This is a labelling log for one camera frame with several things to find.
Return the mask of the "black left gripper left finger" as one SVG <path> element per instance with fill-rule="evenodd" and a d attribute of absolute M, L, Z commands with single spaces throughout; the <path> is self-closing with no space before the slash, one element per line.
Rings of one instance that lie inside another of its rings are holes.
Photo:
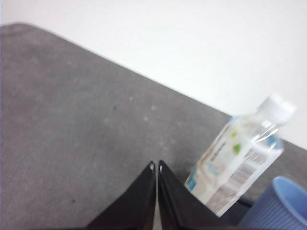
<path fill-rule="evenodd" d="M 151 230 L 156 205 L 156 169 L 153 161 L 128 189 L 87 226 L 88 230 Z"/>

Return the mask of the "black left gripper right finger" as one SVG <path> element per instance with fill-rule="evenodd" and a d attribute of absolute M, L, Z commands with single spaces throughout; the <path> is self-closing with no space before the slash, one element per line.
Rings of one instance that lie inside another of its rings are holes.
<path fill-rule="evenodd" d="M 201 203 L 160 160 L 158 203 L 164 230 L 236 230 Z"/>

